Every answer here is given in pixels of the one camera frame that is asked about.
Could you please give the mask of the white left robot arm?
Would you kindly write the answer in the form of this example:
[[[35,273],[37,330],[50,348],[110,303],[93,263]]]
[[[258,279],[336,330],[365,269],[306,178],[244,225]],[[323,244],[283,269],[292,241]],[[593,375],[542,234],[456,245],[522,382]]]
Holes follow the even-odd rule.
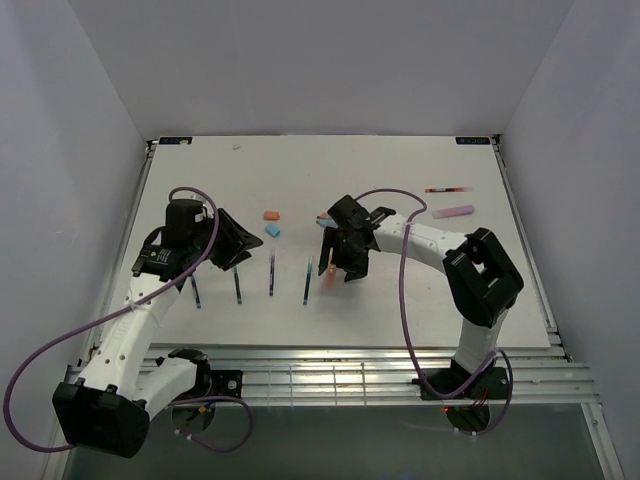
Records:
[[[262,246],[225,210],[207,215],[198,200],[173,200],[164,225],[143,241],[132,266],[127,312],[117,318],[75,382],[57,386],[52,403],[66,441],[133,457],[151,420],[175,400],[201,399],[212,387],[204,353],[177,349],[148,375],[140,368],[163,318],[199,258],[227,271]]]

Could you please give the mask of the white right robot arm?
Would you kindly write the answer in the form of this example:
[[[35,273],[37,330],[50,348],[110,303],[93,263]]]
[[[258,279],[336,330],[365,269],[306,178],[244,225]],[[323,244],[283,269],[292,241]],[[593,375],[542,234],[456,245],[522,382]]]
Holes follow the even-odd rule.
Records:
[[[462,316],[458,346],[449,368],[434,374],[417,371],[430,395],[474,397],[488,384],[487,370],[497,353],[504,318],[524,281],[496,235],[479,228],[468,234],[417,224],[394,210],[334,206],[332,225],[323,233],[318,272],[344,271],[348,282],[367,276],[372,251],[397,254],[445,275]]]

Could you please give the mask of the orange pink highlighter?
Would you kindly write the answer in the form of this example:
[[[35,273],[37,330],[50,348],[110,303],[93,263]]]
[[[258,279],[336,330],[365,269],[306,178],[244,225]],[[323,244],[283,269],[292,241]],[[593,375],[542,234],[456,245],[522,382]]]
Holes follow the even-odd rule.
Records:
[[[327,268],[323,274],[322,289],[324,293],[332,292],[336,285],[336,266],[333,262],[333,249],[329,249]]]

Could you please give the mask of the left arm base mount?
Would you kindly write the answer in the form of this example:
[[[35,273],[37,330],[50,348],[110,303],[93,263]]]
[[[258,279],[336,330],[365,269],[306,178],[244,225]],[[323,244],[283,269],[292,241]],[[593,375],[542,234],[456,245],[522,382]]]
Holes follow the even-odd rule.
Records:
[[[207,396],[242,397],[244,372],[241,370],[211,370],[196,374],[195,385],[176,397],[187,400]]]

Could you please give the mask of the orange highlighter cap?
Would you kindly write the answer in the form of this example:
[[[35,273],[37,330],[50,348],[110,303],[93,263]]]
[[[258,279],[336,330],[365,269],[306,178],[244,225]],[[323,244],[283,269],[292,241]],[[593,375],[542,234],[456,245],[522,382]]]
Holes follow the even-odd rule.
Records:
[[[280,219],[280,213],[277,211],[265,211],[263,219],[266,221],[278,221]]]

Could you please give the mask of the blue highlighter cap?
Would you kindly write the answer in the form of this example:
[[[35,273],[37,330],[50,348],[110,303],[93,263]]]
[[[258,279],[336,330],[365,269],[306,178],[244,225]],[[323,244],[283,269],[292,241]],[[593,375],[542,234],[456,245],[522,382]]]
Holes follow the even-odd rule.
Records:
[[[272,238],[278,238],[281,234],[280,229],[272,223],[268,223],[265,226],[265,232]]]

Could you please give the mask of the teal thin pen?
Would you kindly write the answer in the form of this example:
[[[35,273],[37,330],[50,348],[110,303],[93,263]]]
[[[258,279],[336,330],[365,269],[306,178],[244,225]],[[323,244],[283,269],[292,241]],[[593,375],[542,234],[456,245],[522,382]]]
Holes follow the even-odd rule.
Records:
[[[313,276],[313,256],[310,256],[307,262],[305,284],[304,284],[304,291],[303,291],[304,306],[308,305],[312,276]]]

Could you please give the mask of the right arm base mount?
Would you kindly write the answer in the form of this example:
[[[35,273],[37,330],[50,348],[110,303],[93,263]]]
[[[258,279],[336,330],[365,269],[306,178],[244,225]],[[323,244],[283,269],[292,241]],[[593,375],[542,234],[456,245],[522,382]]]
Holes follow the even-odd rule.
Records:
[[[471,374],[456,363],[447,368],[424,369],[422,373],[431,389],[419,377],[411,381],[419,386],[422,400],[506,400],[512,390],[507,370],[494,365],[486,367],[472,381],[469,381]]]

